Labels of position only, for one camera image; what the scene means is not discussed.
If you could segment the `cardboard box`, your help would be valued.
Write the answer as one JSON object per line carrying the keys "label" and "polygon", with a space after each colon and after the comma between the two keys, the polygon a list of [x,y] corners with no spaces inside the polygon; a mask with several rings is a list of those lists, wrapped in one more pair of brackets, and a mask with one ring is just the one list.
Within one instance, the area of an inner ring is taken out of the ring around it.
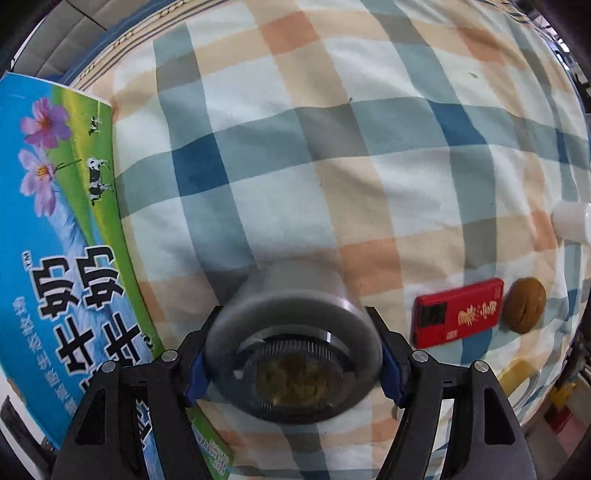
{"label": "cardboard box", "polygon": [[[39,78],[1,79],[1,366],[53,446],[101,365],[164,351],[136,281],[117,206],[109,104]],[[147,401],[136,400],[148,479],[166,479]],[[231,454],[195,405],[211,472]]]}

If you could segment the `red rectangular lighter box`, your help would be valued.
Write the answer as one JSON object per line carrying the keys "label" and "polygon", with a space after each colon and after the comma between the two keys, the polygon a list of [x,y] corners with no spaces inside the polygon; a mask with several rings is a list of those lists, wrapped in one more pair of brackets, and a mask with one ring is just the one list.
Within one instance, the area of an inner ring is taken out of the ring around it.
{"label": "red rectangular lighter box", "polygon": [[461,340],[498,324],[504,281],[487,281],[433,294],[420,295],[413,307],[412,340],[427,349]]}

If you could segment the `plaid tablecloth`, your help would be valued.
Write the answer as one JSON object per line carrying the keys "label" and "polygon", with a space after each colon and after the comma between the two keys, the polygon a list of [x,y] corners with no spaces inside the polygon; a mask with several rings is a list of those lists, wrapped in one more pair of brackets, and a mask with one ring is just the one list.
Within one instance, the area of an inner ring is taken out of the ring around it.
{"label": "plaid tablecloth", "polygon": [[551,213],[590,198],[573,83],[506,1],[176,1],[111,37],[71,84],[113,108],[127,246],[177,346],[256,269],[334,264],[408,333],[412,306],[492,277],[548,300],[436,359],[527,366],[541,407],[581,320],[587,248]]}

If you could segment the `small white bottle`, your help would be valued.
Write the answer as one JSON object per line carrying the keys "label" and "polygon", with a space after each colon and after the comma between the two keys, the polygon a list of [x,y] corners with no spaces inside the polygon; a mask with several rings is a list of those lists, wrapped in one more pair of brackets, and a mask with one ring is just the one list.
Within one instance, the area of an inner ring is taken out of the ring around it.
{"label": "small white bottle", "polygon": [[551,215],[552,226],[560,239],[591,243],[591,205],[589,202],[559,201]]}

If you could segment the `brown walnut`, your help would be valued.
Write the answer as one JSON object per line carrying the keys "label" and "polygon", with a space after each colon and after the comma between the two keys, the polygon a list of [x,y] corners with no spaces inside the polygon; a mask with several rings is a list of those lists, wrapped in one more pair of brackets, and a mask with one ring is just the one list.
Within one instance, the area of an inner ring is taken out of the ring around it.
{"label": "brown walnut", "polygon": [[546,302],[546,289],[538,279],[520,278],[504,300],[502,319],[510,330],[526,334],[540,321]]}

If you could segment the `silver round tin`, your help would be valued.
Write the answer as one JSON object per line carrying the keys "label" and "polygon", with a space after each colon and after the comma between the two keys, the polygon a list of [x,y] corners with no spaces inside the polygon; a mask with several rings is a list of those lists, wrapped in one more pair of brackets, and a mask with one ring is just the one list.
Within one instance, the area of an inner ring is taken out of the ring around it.
{"label": "silver round tin", "polygon": [[382,366],[377,328],[337,266],[280,260],[253,273],[221,307],[204,361],[236,408],[310,424],[356,406]]}

